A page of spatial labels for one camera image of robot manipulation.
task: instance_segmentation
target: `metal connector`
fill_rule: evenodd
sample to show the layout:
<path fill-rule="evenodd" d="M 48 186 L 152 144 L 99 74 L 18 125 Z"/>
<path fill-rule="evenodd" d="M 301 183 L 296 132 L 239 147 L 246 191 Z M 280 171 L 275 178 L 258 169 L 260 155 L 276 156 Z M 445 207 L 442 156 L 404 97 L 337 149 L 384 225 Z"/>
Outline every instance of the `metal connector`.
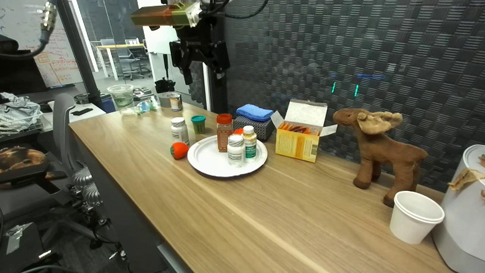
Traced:
<path fill-rule="evenodd" d="M 52 33 L 54 31 L 54 25 L 56 23 L 57 7 L 54 3 L 47 1 L 42 12 L 42 21 L 40 23 L 40 29 Z"/>

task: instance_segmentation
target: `open cardboard box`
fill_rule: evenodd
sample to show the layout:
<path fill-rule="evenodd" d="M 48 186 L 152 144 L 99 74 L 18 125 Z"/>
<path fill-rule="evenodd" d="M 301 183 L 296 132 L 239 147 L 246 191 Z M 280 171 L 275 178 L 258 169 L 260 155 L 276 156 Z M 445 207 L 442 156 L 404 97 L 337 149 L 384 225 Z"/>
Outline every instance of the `open cardboard box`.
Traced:
<path fill-rule="evenodd" d="M 315 162 L 320 137 L 337 131 L 337 125 L 323 126 L 327 109 L 326 103 L 291 99 L 285 118 L 278 111 L 271 115 L 276 127 L 276 153 Z"/>

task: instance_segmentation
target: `white paper plate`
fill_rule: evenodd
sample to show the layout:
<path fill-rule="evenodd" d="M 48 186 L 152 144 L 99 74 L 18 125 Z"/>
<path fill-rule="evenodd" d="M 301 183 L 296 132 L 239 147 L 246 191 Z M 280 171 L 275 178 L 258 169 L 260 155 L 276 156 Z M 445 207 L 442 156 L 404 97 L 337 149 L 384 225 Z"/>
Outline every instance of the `white paper plate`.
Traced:
<path fill-rule="evenodd" d="M 196 170 L 217 177 L 231 177 L 250 173 L 263 166 L 268 158 L 268 150 L 261 141 L 256 144 L 256 161 L 245 163 L 242 167 L 229 165 L 227 153 L 217 147 L 217 136 L 207 137 L 190 147 L 187 153 L 190 164 Z"/>

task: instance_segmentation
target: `moose hoof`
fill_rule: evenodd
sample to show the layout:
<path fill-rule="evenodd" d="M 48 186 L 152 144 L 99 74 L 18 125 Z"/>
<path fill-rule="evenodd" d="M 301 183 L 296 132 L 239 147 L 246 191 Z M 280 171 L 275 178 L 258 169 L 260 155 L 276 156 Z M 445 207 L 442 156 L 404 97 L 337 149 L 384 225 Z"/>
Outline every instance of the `moose hoof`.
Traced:
<path fill-rule="evenodd" d="M 394 199 L 389 198 L 387 195 L 384 196 L 382 203 L 388 207 L 394 207 Z"/>
<path fill-rule="evenodd" d="M 357 188 L 367 189 L 371 184 L 370 183 L 362 182 L 362 181 L 358 180 L 357 178 L 354 178 L 354 185 Z"/>

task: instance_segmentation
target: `box flap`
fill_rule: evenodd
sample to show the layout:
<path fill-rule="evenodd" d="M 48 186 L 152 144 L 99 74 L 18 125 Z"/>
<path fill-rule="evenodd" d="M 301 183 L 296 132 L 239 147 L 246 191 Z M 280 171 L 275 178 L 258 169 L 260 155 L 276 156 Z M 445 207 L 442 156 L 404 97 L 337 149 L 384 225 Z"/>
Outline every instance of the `box flap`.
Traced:
<path fill-rule="evenodd" d="M 275 125 L 275 128 L 278 129 L 280 127 L 280 125 L 283 123 L 283 121 L 285 121 L 283 119 L 283 117 L 280 115 L 280 113 L 278 111 L 274 112 L 272 115 L 271 115 L 271 121 L 273 122 L 273 124 Z"/>
<path fill-rule="evenodd" d="M 320 136 L 326 136 L 326 135 L 331 135 L 337 131 L 337 124 L 331 125 L 331 126 L 326 126 L 322 128 L 322 132 L 320 133 Z"/>
<path fill-rule="evenodd" d="M 285 120 L 323 127 L 327 109 L 326 103 L 292 99 Z"/>

